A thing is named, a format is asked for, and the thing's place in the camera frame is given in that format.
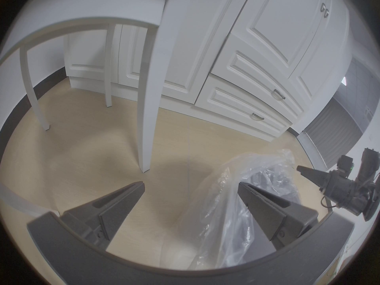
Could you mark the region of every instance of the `wooden floor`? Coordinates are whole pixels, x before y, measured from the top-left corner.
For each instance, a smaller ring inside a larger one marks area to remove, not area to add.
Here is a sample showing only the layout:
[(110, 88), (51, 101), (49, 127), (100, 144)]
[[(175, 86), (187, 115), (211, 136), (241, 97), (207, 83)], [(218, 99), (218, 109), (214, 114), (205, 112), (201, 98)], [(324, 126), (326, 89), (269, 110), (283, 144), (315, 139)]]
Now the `wooden floor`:
[[(0, 182), (34, 204), (65, 210), (143, 181), (145, 193), (107, 251), (158, 266), (166, 231), (188, 204), (198, 184), (220, 164), (244, 152), (273, 154), (290, 149), (296, 165), (311, 167), (288, 132), (266, 142), (190, 116), (159, 109), (151, 169), (141, 173), (137, 159), (136, 102), (70, 88), (65, 79), (40, 105), (50, 122), (44, 131), (32, 110), (14, 131), (0, 164)], [(316, 185), (294, 172), (304, 205), (327, 214)], [(42, 258), (26, 229), (33, 218), (0, 201), (7, 229), (27, 259), (51, 283), (63, 284)]]

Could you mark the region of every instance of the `chair leg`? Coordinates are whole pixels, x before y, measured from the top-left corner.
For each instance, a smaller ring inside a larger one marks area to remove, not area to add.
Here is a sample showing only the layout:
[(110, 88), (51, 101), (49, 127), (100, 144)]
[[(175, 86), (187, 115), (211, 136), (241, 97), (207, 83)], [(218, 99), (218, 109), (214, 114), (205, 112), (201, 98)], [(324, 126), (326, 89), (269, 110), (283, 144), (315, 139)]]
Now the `chair leg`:
[(162, 88), (178, 32), (191, 0), (166, 0), (161, 24), (149, 28), (142, 51), (137, 99), (139, 166), (150, 169), (153, 137)]
[(106, 96), (106, 106), (112, 106), (111, 100), (111, 49), (112, 39), (115, 32), (115, 24), (109, 24), (106, 37), (106, 47), (104, 50), (104, 88)]
[(28, 66), (28, 55), (27, 55), (27, 50), (25, 48), (25, 45), (22, 45), (20, 47), (20, 66), (21, 66), (22, 81), (24, 83), (26, 94), (28, 95), (28, 99), (31, 104), (31, 107), (33, 108), (33, 111), (36, 114), (38, 120), (40, 121), (42, 127), (45, 130), (49, 130), (50, 125), (47, 122), (45, 116), (42, 114), (40, 106), (38, 105), (36, 93), (34, 92), (34, 89), (31, 83), (29, 66)]

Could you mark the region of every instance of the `drawer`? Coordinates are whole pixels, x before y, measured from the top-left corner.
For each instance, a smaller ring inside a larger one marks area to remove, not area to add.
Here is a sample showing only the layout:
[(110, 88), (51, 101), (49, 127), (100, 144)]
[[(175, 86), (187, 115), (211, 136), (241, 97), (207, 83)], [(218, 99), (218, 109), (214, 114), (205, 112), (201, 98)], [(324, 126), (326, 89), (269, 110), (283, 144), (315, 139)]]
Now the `drawer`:
[(228, 36), (211, 73), (263, 100), (292, 122), (307, 108), (302, 90), (235, 35)]
[(208, 75), (195, 105), (274, 137), (280, 136), (292, 124), (257, 97), (213, 74)]

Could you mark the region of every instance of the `plastic bag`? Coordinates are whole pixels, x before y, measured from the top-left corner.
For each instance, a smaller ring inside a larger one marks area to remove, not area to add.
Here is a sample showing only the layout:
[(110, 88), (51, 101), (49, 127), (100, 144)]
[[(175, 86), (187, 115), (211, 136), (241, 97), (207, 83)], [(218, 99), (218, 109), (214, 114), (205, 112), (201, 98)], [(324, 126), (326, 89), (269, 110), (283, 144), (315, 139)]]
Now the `plastic bag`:
[(255, 236), (252, 214), (238, 196), (239, 183), (300, 203), (293, 172), (289, 150), (279, 155), (246, 153), (221, 165), (202, 181), (166, 235), (160, 267), (201, 270), (243, 264)]

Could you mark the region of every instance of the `silver knob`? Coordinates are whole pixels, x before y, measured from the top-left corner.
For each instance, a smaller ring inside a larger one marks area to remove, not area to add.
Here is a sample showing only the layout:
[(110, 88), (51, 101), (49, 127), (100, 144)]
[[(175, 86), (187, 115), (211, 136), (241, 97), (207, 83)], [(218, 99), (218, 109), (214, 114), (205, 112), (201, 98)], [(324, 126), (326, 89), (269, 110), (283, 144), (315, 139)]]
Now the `silver knob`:
[(282, 99), (285, 99), (285, 96), (284, 95), (282, 95), (279, 91), (278, 91), (278, 89), (274, 89), (274, 91), (273, 92), (276, 92), (278, 95), (280, 95), (281, 96), (281, 98)]
[(264, 117), (261, 117), (261, 116), (257, 115), (256, 113), (252, 113), (251, 118), (252, 118), (252, 116), (259, 118), (259, 120), (261, 120), (261, 121), (264, 120)]

